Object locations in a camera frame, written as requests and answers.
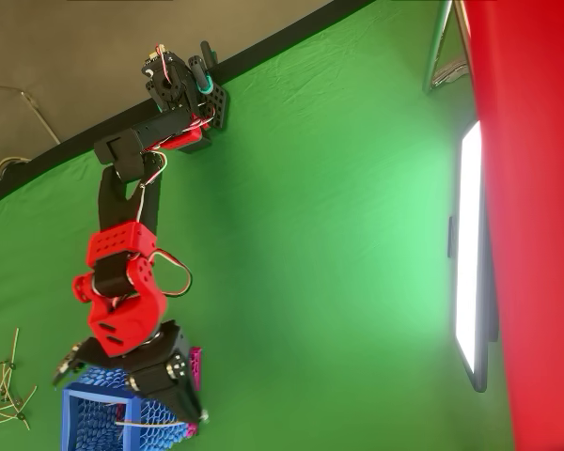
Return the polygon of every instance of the white wire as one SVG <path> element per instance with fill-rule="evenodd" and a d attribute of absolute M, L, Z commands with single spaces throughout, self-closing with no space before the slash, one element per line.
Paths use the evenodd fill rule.
<path fill-rule="evenodd" d="M 211 117 L 209 117 L 209 118 L 207 118 L 207 119 L 201 119 L 201 118 L 195 119 L 195 120 L 190 124 L 190 126 L 188 126 L 187 128 L 185 128 L 185 129 L 182 130 L 181 132 L 182 132 L 182 133 L 185 133 L 185 132 L 189 132 L 190 130 L 194 130 L 194 129 L 197 129 L 197 128 L 199 128 L 199 127 L 202 127 L 203 125 L 208 124 L 209 122 L 211 122 L 214 118 L 215 118 L 215 113 L 213 113 L 213 114 L 211 115 Z"/>
<path fill-rule="evenodd" d="M 144 182 L 144 185 L 150 185 L 157 177 L 161 175 L 165 168 L 167 167 L 167 157 L 164 153 L 160 152 L 159 150 L 151 150 L 152 153 L 157 153 L 161 155 L 161 159 L 163 160 L 163 166 L 157 172 L 155 172 L 150 179 Z"/>
<path fill-rule="evenodd" d="M 174 426 L 186 425 L 187 423 L 185 421 L 177 421 L 175 423 L 162 423 L 160 425 L 159 424 L 149 425 L 144 423 L 133 423 L 129 421 L 116 421 L 115 424 L 117 426 L 133 426 L 135 428 L 172 428 Z"/>
<path fill-rule="evenodd" d="M 149 255 L 150 264 L 152 264 L 152 261 L 154 260 L 155 256 L 161 256 L 168 262 L 173 263 L 175 266 L 179 268 L 183 268 L 186 271 L 186 276 L 188 277 L 188 281 L 186 282 L 186 285 L 180 291 L 162 291 L 162 293 L 165 296 L 175 296 L 175 297 L 179 297 L 186 294 L 186 291 L 188 291 L 190 289 L 190 286 L 192 285 L 192 279 L 193 279 L 190 268 L 184 265 L 181 261 L 177 260 L 175 257 L 169 255 L 163 249 L 156 249 L 152 251 L 152 253 Z"/>
<path fill-rule="evenodd" d="M 144 192 L 145 190 L 145 186 L 142 184 L 140 185 L 140 189 L 142 190 L 142 194 L 140 195 L 140 206 L 138 207 L 138 213 L 136 213 L 135 215 L 135 221 L 137 223 L 140 222 L 140 216 L 142 216 L 142 209 L 144 208 Z"/>
<path fill-rule="evenodd" d="M 161 161 L 163 162 L 163 165 L 161 166 L 161 168 L 155 172 L 150 179 L 148 179 L 145 182 L 141 182 L 138 186 L 140 187 L 140 189 L 142 190 L 142 194 L 140 195 L 140 205 L 138 206 L 138 212 L 135 215 L 135 220 L 136 222 L 140 222 L 140 216 L 142 216 L 142 209 L 144 208 L 144 193 L 146 192 L 146 187 L 147 185 L 150 185 L 154 180 L 157 179 L 157 177 L 159 177 L 161 175 L 161 173 L 163 171 L 165 171 L 165 168 L 167 167 L 167 157 L 164 153 L 158 151 L 158 150 L 151 150 L 150 152 L 152 153 L 158 153 L 161 156 Z"/>

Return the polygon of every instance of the blue mesh basket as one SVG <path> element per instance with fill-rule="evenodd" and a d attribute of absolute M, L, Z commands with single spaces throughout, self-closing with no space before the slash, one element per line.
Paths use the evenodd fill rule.
<path fill-rule="evenodd" d="M 194 425 L 167 428 L 118 426 L 116 421 L 174 423 L 171 411 L 125 387 L 125 372 L 89 368 L 63 390 L 61 451 L 162 451 L 192 437 Z"/>

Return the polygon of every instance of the cable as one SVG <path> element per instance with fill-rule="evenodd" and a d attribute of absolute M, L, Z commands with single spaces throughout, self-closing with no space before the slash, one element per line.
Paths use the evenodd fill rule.
<path fill-rule="evenodd" d="M 185 421 L 176 421 L 175 423 L 162 423 L 162 424 L 146 424 L 146 423 L 134 423 L 131 421 L 116 421 L 117 426 L 133 426 L 135 428 L 172 428 L 174 426 L 187 425 Z"/>
<path fill-rule="evenodd" d="M 164 153 L 158 150 L 150 150 L 150 152 L 158 153 L 161 156 L 161 161 L 163 165 L 157 170 L 157 172 L 155 172 L 152 176 L 150 176 L 150 178 L 147 181 L 140 182 L 140 184 L 138 185 L 142 190 L 142 194 L 140 195 L 140 205 L 138 206 L 138 212 L 135 215 L 135 220 L 138 223 L 140 222 L 140 216 L 142 216 L 142 209 L 144 208 L 144 193 L 146 191 L 147 185 L 150 185 L 154 180 L 156 180 L 157 177 L 159 177 L 167 167 L 167 157 Z"/>
<path fill-rule="evenodd" d="M 161 57 L 161 61 L 163 62 L 163 72 L 165 74 L 165 78 L 167 79 L 169 84 L 172 85 L 171 80 L 169 79 L 169 74 L 167 73 L 167 67 L 165 66 L 165 55 L 161 51 L 161 44 L 157 44 L 155 49 L 157 50 L 157 55 Z"/>
<path fill-rule="evenodd" d="M 181 132 L 182 132 L 182 133 L 189 132 L 190 130 L 194 130 L 194 129 L 197 129 L 197 128 L 199 128 L 199 127 L 202 127 L 203 125 L 208 124 L 209 122 L 211 122 L 212 120 L 214 120 L 214 119 L 215 119 L 215 105 L 213 105 L 213 104 L 211 104 L 211 105 L 212 105 L 212 107 L 213 107 L 213 113 L 211 114 L 211 117 L 208 117 L 208 118 L 206 118 L 206 119 L 199 117 L 199 118 L 193 120 L 192 123 L 191 123 L 187 128 L 185 128 L 184 130 L 182 130 Z"/>
<path fill-rule="evenodd" d="M 188 276 L 188 281 L 186 282 L 186 285 L 180 291 L 163 291 L 163 294 L 168 298 L 179 298 L 184 294 L 186 294 L 190 289 L 190 287 L 192 286 L 192 280 L 193 280 L 193 276 L 192 276 L 192 272 L 190 271 L 190 268 L 188 268 L 181 261 L 173 257 L 168 252 L 164 251 L 163 249 L 156 249 L 152 251 L 152 253 L 149 255 L 149 263 L 152 264 L 152 261 L 154 260 L 155 256 L 161 256 L 164 259 L 168 260 L 170 263 L 173 263 L 174 265 L 183 268 L 186 271 L 186 275 Z"/>
<path fill-rule="evenodd" d="M 145 181 L 143 184 L 146 185 L 150 185 L 157 177 L 159 177 L 161 175 L 161 173 L 163 171 L 165 171 L 165 168 L 167 167 L 167 157 L 165 156 L 164 153 L 160 152 L 159 150 L 151 150 L 152 153 L 157 153 L 159 155 L 161 155 L 161 161 L 163 162 L 163 165 L 161 166 L 161 168 L 155 172 L 150 179 L 148 179 L 147 181 Z"/>

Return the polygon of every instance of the green backdrop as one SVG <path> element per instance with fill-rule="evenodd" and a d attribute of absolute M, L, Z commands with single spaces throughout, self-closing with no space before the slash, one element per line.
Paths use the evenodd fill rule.
<path fill-rule="evenodd" d="M 499 346 L 481 395 L 452 338 L 447 217 L 474 107 L 468 79 L 421 92 L 435 11 L 363 8 L 228 83 L 227 130 L 171 155 L 159 244 L 196 282 L 167 316 L 204 348 L 211 415 L 180 449 L 512 448 Z M 101 171 L 88 153 L 0 202 L 0 360 L 21 327 L 14 387 L 39 385 L 31 431 L 0 425 L 0 449 L 58 448 L 50 379 L 89 334 L 70 285 Z"/>

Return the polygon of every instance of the tangled wires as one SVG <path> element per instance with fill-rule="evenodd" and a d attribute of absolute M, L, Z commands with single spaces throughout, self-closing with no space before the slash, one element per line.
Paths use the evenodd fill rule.
<path fill-rule="evenodd" d="M 12 342 L 12 350 L 10 352 L 10 359 L 0 362 L 1 365 L 1 379 L 0 379 L 0 423 L 6 423 L 7 421 L 18 420 L 23 421 L 27 430 L 29 430 L 29 424 L 27 419 L 23 414 L 23 409 L 31 399 L 31 397 L 38 390 L 37 385 L 31 390 L 29 395 L 25 399 L 18 399 L 12 395 L 10 392 L 10 381 L 12 379 L 12 372 L 15 370 L 15 350 L 17 349 L 17 340 L 19 338 L 19 328 L 15 330 L 15 336 Z"/>

